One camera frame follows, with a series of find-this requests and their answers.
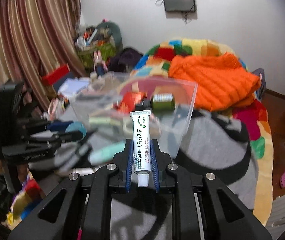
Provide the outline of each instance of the white wall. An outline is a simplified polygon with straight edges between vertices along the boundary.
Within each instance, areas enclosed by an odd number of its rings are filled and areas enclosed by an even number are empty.
[[[124,46],[146,52],[177,37],[232,47],[249,70],[263,67],[267,87],[285,95],[285,0],[196,0],[197,19],[185,25],[156,0],[81,0],[81,23],[117,23]]]

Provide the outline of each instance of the tube cap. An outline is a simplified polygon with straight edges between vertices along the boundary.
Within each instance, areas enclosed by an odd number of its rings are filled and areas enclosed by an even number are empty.
[[[149,186],[149,174],[138,174],[138,187]]]

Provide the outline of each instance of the wooden floor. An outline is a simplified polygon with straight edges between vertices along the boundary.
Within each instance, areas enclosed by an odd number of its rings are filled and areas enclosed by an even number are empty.
[[[285,195],[285,188],[281,189],[279,180],[285,170],[285,100],[265,93],[262,103],[268,111],[268,120],[274,144],[273,168],[273,199]]]

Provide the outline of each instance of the transparent plastic box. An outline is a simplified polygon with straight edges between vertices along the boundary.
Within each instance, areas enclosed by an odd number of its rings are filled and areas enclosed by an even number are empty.
[[[172,93],[173,112],[150,116],[150,138],[157,139],[160,150],[177,156],[183,135],[187,132],[196,98],[197,84],[160,76],[135,77],[127,73],[109,72],[95,80],[90,89],[82,91],[71,106],[85,127],[97,129],[91,141],[93,150],[132,138],[132,119],[113,109],[129,91],[146,92],[147,99],[155,94]]]

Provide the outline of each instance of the white tube on bed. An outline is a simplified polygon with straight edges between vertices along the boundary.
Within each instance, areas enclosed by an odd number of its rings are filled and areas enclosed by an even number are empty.
[[[138,187],[148,187],[151,172],[149,115],[150,110],[130,112],[133,121],[133,162]]]

